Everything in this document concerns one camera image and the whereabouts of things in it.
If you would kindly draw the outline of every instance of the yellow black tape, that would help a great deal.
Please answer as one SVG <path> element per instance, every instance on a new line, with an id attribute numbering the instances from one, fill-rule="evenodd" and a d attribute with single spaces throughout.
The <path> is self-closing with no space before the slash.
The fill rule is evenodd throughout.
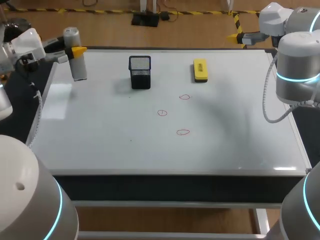
<path id="1" fill-rule="evenodd" d="M 242 30 L 242 27 L 240 25 L 239 13 L 233 12 L 233 19 L 234 19 L 236 31 L 238 32 L 238 36 L 240 38 L 241 36 L 243 36 L 244 31 Z M 241 48 L 247 49 L 247 45 L 241 44 Z"/>
<path id="2" fill-rule="evenodd" d="M 25 12 L 56 12 L 56 13 L 90 13 L 90 14 L 134 14 L 135 10 L 87 10 L 73 8 L 5 8 L 5 11 Z M 220 14 L 258 14 L 260 11 L 168 11 L 170 15 L 220 15 Z"/>

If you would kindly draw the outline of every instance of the yellow sponge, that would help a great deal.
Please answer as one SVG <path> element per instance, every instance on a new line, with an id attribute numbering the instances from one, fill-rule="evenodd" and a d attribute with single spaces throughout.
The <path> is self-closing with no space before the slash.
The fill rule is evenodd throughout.
<path id="1" fill-rule="evenodd" d="M 193 60 L 194 81 L 196 83 L 206 83 L 208 81 L 207 61 L 204 58 Z"/>

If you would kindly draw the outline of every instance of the pen holder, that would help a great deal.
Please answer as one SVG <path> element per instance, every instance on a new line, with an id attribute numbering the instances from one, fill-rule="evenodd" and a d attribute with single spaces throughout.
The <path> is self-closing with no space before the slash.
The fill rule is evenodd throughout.
<path id="1" fill-rule="evenodd" d="M 151 87 L 151 57 L 130 56 L 129 70 L 132 89 L 150 89 Z"/>

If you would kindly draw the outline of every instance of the red drawn mark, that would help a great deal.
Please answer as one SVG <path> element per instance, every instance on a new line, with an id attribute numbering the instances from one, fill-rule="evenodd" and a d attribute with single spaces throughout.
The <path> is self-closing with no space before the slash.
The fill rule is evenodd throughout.
<path id="1" fill-rule="evenodd" d="M 158 115 L 161 116 L 161 117 L 164 117 L 164 116 L 166 116 L 167 114 L 168 114 L 168 112 L 165 111 L 165 110 L 159 110 L 159 111 L 158 111 Z"/>
<path id="2" fill-rule="evenodd" d="M 190 97 L 188 94 L 184 94 L 184 95 L 182 95 L 182 96 L 179 96 L 179 98 L 182 99 L 182 100 L 188 100 L 188 99 L 190 99 L 191 97 Z"/>
<path id="3" fill-rule="evenodd" d="M 190 131 L 187 129 L 181 129 L 181 130 L 176 131 L 176 134 L 178 134 L 180 136 L 187 135 L 188 133 L 190 133 Z"/>

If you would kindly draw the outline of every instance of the black cable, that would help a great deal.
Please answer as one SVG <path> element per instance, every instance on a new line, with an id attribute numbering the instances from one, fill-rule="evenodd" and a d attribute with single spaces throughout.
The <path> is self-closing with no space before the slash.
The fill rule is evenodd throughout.
<path id="1" fill-rule="evenodd" d="M 172 6 L 167 6 L 167 5 L 164 3 L 163 0 L 161 0 L 161 3 L 162 3 L 167 9 L 174 9 L 174 10 L 176 11 L 176 18 L 175 18 L 175 20 L 173 20 L 173 21 L 169 21 L 169 20 L 168 20 L 168 22 L 169 22 L 169 23 L 174 23 L 175 21 L 177 21 L 177 19 L 178 19 L 178 17 L 179 17 L 179 11 L 178 11 L 178 9 L 176 9 L 175 7 L 172 7 Z"/>
<path id="2" fill-rule="evenodd" d="M 16 71 L 16 73 L 18 73 L 18 74 L 20 75 L 20 77 L 22 77 L 24 80 L 26 80 L 28 84 L 30 84 L 30 81 L 29 81 L 29 73 L 26 72 L 26 75 L 24 75 L 24 74 L 21 72 L 21 70 L 19 69 L 19 66 L 22 66 L 21 64 L 19 64 L 20 60 L 21 60 L 21 58 L 19 58 L 19 59 L 15 62 L 15 64 L 14 64 L 15 71 Z"/>
<path id="3" fill-rule="evenodd" d="M 15 64 L 14 64 L 14 68 L 15 68 L 15 72 L 18 73 L 20 75 L 20 77 L 22 77 L 26 83 L 31 87 L 31 89 L 37 93 L 37 91 L 39 91 L 39 89 L 35 86 L 35 84 L 29 79 L 29 72 L 28 71 L 25 71 L 26 72 L 26 75 L 22 73 L 22 71 L 19 69 L 19 66 L 22 66 L 22 64 L 19 64 L 21 58 L 19 58 Z"/>
<path id="4" fill-rule="evenodd" d="M 157 14 L 161 13 L 161 7 L 160 4 L 158 3 L 158 0 L 156 1 L 156 5 L 159 7 L 159 11 L 157 12 Z"/>
<path id="5" fill-rule="evenodd" d="M 98 0 L 95 0 L 95 2 L 92 3 L 92 4 L 85 4 L 85 0 L 82 0 L 82 5 L 83 5 L 84 7 L 92 7 L 92 6 L 95 6 L 95 5 L 97 5 L 97 4 L 98 4 Z"/>
<path id="6" fill-rule="evenodd" d="M 17 8 L 15 6 L 13 6 L 11 3 L 9 3 L 8 1 L 5 4 L 9 7 L 10 10 L 12 10 L 12 11 L 17 10 Z"/>

